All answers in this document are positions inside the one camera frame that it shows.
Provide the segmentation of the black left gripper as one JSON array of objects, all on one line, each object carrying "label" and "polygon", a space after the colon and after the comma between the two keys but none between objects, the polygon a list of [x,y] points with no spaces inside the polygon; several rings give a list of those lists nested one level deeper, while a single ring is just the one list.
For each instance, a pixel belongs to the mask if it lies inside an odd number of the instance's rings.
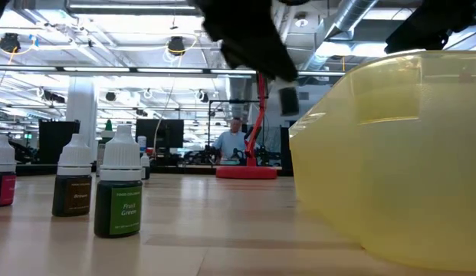
[{"label": "black left gripper", "polygon": [[297,69],[271,18],[272,0],[193,0],[202,27],[231,69],[248,67],[275,79],[295,81]]}]

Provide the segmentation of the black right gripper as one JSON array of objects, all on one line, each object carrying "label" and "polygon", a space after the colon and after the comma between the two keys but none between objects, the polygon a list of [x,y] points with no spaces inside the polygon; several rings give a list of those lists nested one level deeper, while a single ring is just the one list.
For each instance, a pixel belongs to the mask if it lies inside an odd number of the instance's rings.
[{"label": "black right gripper", "polygon": [[[452,0],[423,0],[422,4],[386,39],[385,53],[415,49],[442,50],[448,42],[447,14]],[[451,27],[461,32],[476,25],[476,0],[457,0]]]}]

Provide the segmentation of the yellow translucent plastic bin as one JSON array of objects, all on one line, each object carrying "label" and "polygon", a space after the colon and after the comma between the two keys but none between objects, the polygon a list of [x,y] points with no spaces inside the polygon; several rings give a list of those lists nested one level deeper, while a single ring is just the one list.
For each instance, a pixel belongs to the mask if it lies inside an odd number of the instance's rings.
[{"label": "yellow translucent plastic bin", "polygon": [[289,143],[298,199],[369,253],[476,272],[476,51],[361,64]]}]

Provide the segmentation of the large green-capped colouring bottle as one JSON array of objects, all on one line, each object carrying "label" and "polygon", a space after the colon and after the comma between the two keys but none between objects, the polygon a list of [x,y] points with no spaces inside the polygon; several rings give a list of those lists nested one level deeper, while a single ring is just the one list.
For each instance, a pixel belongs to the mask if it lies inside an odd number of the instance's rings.
[{"label": "large green-capped colouring bottle", "polygon": [[111,141],[114,135],[115,135],[115,132],[113,131],[112,122],[110,119],[108,119],[105,124],[104,130],[100,133],[101,140],[98,141],[96,176],[100,175],[100,167],[103,164],[106,143]]}]

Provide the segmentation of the small fruit green dropper bottle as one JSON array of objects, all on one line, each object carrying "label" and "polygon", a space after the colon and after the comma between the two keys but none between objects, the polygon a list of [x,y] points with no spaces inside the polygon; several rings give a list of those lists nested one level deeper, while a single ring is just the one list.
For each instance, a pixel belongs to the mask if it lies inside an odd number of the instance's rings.
[{"label": "small fruit green dropper bottle", "polygon": [[106,143],[97,183],[94,234],[100,238],[135,235],[141,227],[142,166],[130,125],[119,125]]}]

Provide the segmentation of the small brown dropper bottle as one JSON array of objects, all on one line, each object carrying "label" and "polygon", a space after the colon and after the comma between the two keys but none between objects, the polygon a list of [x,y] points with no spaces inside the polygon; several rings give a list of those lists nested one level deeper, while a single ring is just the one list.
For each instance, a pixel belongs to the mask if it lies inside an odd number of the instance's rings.
[{"label": "small brown dropper bottle", "polygon": [[56,217],[87,215],[90,212],[92,164],[90,148],[75,133],[63,147],[57,164],[51,214]]}]

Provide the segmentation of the small pink-label dropper bottle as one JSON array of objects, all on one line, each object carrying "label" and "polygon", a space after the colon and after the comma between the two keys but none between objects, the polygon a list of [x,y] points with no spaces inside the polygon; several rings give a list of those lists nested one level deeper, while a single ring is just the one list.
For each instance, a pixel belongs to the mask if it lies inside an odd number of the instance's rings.
[{"label": "small pink-label dropper bottle", "polygon": [[5,135],[0,135],[0,207],[11,205],[15,197],[15,149]]}]

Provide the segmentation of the person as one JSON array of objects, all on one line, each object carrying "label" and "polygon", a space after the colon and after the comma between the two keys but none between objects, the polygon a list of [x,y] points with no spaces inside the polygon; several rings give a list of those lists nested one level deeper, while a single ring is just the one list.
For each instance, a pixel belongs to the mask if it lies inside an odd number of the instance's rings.
[{"label": "person", "polygon": [[220,134],[218,139],[212,144],[221,154],[221,159],[231,159],[234,149],[245,151],[245,133],[241,131],[241,119],[233,118],[230,124],[230,130]]}]

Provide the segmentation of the dark partition panel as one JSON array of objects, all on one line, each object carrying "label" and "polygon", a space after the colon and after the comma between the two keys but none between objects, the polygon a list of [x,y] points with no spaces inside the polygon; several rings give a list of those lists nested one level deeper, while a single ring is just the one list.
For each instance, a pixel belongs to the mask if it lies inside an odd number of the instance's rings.
[{"label": "dark partition panel", "polygon": [[281,127],[281,167],[285,171],[293,170],[289,146],[289,131],[286,127]]}]

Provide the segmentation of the red desk lamp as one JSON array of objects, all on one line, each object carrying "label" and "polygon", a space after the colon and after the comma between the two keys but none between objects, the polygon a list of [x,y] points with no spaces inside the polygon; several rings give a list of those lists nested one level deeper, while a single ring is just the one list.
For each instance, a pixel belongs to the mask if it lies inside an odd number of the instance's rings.
[{"label": "red desk lamp", "polygon": [[255,144],[258,132],[266,111],[266,99],[268,98],[266,78],[262,73],[257,73],[258,82],[258,116],[253,129],[245,138],[245,166],[220,166],[215,171],[215,176],[220,179],[246,179],[246,180],[266,180],[276,179],[277,170],[269,166],[259,166],[255,154]]}]

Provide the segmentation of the black monitor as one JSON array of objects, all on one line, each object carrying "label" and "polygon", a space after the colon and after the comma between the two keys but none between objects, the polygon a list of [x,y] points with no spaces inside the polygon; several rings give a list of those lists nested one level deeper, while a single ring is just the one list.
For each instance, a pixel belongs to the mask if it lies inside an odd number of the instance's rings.
[{"label": "black monitor", "polygon": [[138,119],[136,141],[138,136],[147,138],[147,148],[183,148],[184,121]]}]

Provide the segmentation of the white square column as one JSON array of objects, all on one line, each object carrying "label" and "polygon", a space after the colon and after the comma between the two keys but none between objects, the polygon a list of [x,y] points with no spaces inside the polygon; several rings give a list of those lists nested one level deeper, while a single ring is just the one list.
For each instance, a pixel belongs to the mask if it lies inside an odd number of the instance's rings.
[{"label": "white square column", "polygon": [[97,159],[97,106],[99,89],[93,77],[70,77],[66,121],[80,122],[79,133],[90,147],[91,162]]}]

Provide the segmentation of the black upright panel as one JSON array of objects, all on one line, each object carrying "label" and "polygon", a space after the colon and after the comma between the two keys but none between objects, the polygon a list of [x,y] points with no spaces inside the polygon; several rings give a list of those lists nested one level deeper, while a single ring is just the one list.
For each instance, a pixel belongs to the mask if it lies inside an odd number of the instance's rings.
[{"label": "black upright panel", "polygon": [[62,149],[74,133],[79,133],[80,122],[41,121],[38,133],[38,154],[40,164],[57,164]]}]

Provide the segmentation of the black metal frame rig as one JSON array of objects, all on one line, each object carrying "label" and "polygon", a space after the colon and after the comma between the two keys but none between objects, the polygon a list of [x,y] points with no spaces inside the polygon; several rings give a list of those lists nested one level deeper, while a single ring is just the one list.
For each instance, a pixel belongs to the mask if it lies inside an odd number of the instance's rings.
[{"label": "black metal frame rig", "polygon": [[218,113],[223,113],[225,121],[231,121],[234,118],[241,120],[243,124],[248,123],[250,110],[257,100],[210,100],[208,102],[208,118],[216,117]]}]

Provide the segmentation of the silver spiral air duct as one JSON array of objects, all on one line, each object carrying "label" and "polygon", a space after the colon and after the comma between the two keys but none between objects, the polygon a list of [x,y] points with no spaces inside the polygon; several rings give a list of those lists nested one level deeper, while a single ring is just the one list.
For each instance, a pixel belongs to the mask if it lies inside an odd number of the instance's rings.
[{"label": "silver spiral air duct", "polygon": [[332,56],[339,56],[345,46],[330,42],[339,35],[341,40],[351,40],[355,27],[379,0],[342,0],[334,15],[323,18],[314,34],[315,49],[306,60],[302,71],[319,71]]}]

